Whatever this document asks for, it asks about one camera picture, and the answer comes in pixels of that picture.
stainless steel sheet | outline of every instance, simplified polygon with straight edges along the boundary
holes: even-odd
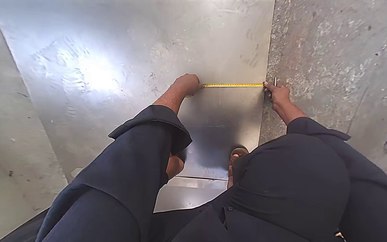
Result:
[[[164,185],[159,190],[154,212],[189,209],[213,200],[225,190]]]
[[[265,80],[274,0],[0,0],[0,27],[69,179],[118,125],[185,73]],[[189,177],[227,179],[230,147],[258,144],[261,88],[206,88],[179,117]]]

dark trousers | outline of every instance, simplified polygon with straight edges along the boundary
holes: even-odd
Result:
[[[349,196],[342,160],[319,139],[290,134],[272,140],[234,162],[235,185],[194,209],[153,214],[151,241],[171,241],[180,229],[212,205],[260,218],[310,241],[330,241]]]
[[[191,139],[172,110],[150,106],[116,129],[111,134],[116,140],[61,191],[37,241],[168,241],[211,205],[214,218],[218,215],[214,222],[223,227],[226,221],[228,234],[243,229],[256,235],[258,229],[231,228],[234,213],[223,208],[301,241],[331,241],[338,228],[348,242],[387,242],[387,176],[343,141],[349,136],[312,119],[293,120],[287,133],[237,159],[234,186],[213,201],[153,214],[158,191],[167,182],[169,153],[181,151]],[[3,241],[21,241],[15,234],[31,238],[34,229],[20,233],[23,228]],[[273,231],[261,231],[261,238]]]

finger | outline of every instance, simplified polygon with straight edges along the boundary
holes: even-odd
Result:
[[[275,85],[272,85],[270,82],[267,82],[267,81],[264,82],[264,86],[266,89],[268,89],[271,92],[273,92],[277,88]]]

forearm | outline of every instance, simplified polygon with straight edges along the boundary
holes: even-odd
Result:
[[[181,102],[186,97],[186,92],[178,85],[173,84],[169,89],[153,103],[153,105],[162,105],[169,107],[178,114]]]
[[[289,125],[296,118],[307,117],[307,115],[292,102],[280,103],[274,110],[286,125]]]

yellow measuring tape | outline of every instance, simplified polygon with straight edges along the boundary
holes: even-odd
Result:
[[[203,84],[204,87],[263,87],[263,83],[250,84]]]

